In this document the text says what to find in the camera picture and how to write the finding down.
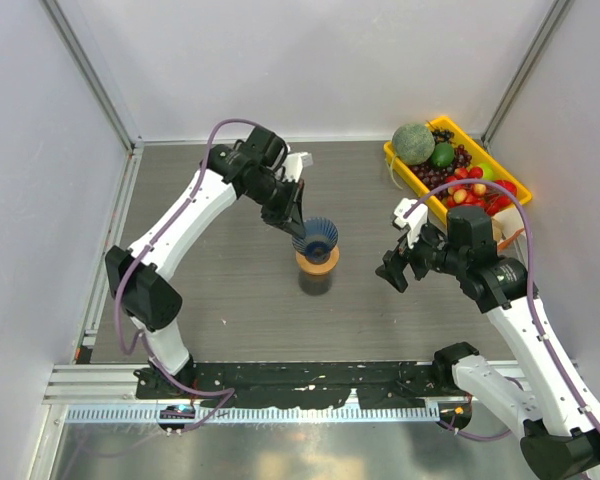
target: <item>green melon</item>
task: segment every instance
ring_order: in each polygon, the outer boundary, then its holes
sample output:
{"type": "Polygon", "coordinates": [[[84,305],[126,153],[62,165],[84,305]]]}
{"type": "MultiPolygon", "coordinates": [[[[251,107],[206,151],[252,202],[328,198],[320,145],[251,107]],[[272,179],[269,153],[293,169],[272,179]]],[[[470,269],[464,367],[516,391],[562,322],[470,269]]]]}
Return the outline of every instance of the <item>green melon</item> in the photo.
{"type": "Polygon", "coordinates": [[[393,149],[407,165],[420,165],[427,161],[436,148],[429,129],[421,123],[408,123],[396,130],[391,139],[393,149]]]}

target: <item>yellow tray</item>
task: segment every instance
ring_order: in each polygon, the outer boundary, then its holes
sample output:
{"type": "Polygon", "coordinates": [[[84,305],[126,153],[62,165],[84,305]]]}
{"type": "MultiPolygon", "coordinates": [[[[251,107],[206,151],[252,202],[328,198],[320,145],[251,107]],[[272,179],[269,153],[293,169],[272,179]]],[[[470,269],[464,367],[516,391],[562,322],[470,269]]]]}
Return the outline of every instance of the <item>yellow tray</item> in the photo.
{"type": "MultiPolygon", "coordinates": [[[[480,145],[473,141],[473,139],[464,133],[460,127],[458,127],[453,120],[451,120],[447,116],[438,117],[432,122],[428,122],[429,130],[433,130],[434,128],[440,128],[443,130],[451,130],[455,135],[452,139],[455,145],[464,145],[465,149],[471,155],[471,165],[477,165],[479,163],[488,163],[493,170],[496,180],[509,180],[513,182],[518,189],[518,200],[522,205],[526,205],[531,200],[531,192],[522,185],[513,175],[511,175],[502,165],[500,165],[491,155],[489,155],[480,145]]],[[[384,152],[387,155],[387,162],[391,165],[394,157],[396,156],[395,151],[393,150],[393,145],[391,142],[387,142],[384,144],[384,152]]],[[[409,167],[407,167],[402,161],[400,157],[396,157],[395,162],[393,162],[393,169],[396,171],[398,175],[411,187],[411,189],[418,195],[422,197],[426,193],[429,192],[429,189],[420,181],[418,177],[416,177],[415,173],[411,171],[409,167]]],[[[445,225],[447,224],[447,207],[438,200],[436,197],[431,197],[427,200],[427,206],[429,210],[431,210],[436,217],[438,217],[445,225]]]]}

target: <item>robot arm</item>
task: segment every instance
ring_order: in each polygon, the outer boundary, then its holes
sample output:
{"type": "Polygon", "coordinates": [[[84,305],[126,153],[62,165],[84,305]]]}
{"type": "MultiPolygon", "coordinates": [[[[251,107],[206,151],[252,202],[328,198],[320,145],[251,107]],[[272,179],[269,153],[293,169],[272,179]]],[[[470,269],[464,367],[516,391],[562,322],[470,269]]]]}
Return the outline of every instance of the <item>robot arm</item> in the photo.
{"type": "Polygon", "coordinates": [[[600,464],[600,434],[574,399],[545,340],[551,339],[568,378],[599,423],[600,402],[557,340],[536,292],[533,302],[545,330],[539,335],[527,303],[524,265],[498,256],[491,219],[481,208],[450,210],[447,237],[426,221],[424,206],[402,218],[414,202],[405,199],[394,212],[394,225],[405,233],[376,273],[400,292],[407,288],[403,271],[408,265],[417,280],[430,270],[454,275],[506,340],[532,393],[503,378],[467,343],[436,352],[434,364],[442,381],[475,395],[498,416],[520,439],[523,455],[539,478],[567,478],[600,464]]]}
{"type": "Polygon", "coordinates": [[[193,358],[182,342],[177,314],[182,297],[169,281],[182,258],[211,222],[246,195],[262,206],[265,223],[291,235],[304,237],[300,179],[308,153],[287,155],[284,141],[264,128],[253,129],[246,141],[233,148],[211,149],[208,169],[192,199],[193,180],[160,220],[127,250],[112,247],[105,264],[112,296],[138,252],[151,249],[133,272],[122,296],[122,305],[134,324],[144,331],[156,359],[180,383],[192,385],[193,358]],[[175,220],[174,214],[180,211],[175,220]],[[156,232],[167,228],[157,241],[156,232]]]}

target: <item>gray metal floor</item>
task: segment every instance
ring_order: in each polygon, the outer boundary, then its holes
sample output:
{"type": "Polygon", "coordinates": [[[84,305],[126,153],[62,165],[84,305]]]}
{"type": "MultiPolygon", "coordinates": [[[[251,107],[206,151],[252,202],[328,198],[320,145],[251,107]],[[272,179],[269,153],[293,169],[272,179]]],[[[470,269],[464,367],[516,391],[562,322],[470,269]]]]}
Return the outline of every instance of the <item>gray metal floor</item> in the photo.
{"type": "MultiPolygon", "coordinates": [[[[185,257],[173,279],[184,297],[179,323],[195,358],[208,361],[429,360],[466,340],[490,359],[512,359],[507,345],[451,277],[430,274],[399,294],[375,276],[398,232],[389,217],[410,190],[388,178],[379,142],[294,144],[313,153],[305,169],[304,217],[326,216],[340,233],[341,258],[330,290],[299,285],[291,239],[260,220],[242,198],[185,257]]],[[[191,180],[199,146],[145,149],[122,246],[145,233],[191,180]]],[[[118,351],[108,302],[95,362],[144,361],[118,351]]]]}
{"type": "MultiPolygon", "coordinates": [[[[475,405],[470,431],[493,435],[503,425],[475,405]]],[[[54,480],[533,480],[517,440],[475,443],[433,423],[209,425],[182,437],[160,435],[116,458],[149,434],[139,426],[70,425],[54,480]]]]}

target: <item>white wall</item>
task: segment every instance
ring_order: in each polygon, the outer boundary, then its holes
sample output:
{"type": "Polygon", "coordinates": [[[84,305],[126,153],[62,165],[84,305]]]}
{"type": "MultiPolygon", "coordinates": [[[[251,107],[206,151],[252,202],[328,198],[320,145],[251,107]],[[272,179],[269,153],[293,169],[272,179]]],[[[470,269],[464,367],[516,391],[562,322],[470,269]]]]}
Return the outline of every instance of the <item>white wall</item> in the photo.
{"type": "Polygon", "coordinates": [[[492,147],[534,194],[540,293],[600,397],[600,0],[574,2],[492,147]]]}
{"type": "Polygon", "coordinates": [[[0,1],[0,479],[72,355],[125,156],[37,1],[0,1]]]}
{"type": "Polygon", "coordinates": [[[551,0],[62,4],[144,139],[198,140],[232,116],[290,137],[387,138],[444,113],[481,133],[551,0]]]}

